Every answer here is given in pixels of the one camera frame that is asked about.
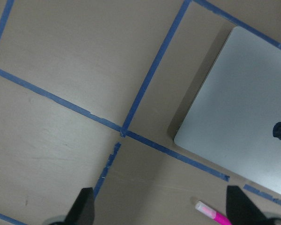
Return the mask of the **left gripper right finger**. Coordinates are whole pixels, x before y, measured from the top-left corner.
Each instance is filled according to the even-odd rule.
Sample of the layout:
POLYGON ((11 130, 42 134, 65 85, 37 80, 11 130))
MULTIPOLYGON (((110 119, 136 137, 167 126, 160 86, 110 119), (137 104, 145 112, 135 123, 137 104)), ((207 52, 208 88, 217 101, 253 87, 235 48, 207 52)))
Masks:
POLYGON ((239 186, 227 186, 226 215, 233 225, 274 225, 239 186))

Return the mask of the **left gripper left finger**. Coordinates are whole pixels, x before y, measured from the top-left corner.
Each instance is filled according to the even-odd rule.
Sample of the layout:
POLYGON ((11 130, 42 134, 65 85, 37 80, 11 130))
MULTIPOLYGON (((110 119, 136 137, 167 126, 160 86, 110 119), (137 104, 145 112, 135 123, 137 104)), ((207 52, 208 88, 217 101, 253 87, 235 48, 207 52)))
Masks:
POLYGON ((94 219, 93 188, 82 188, 63 223, 65 225, 92 225, 94 219))

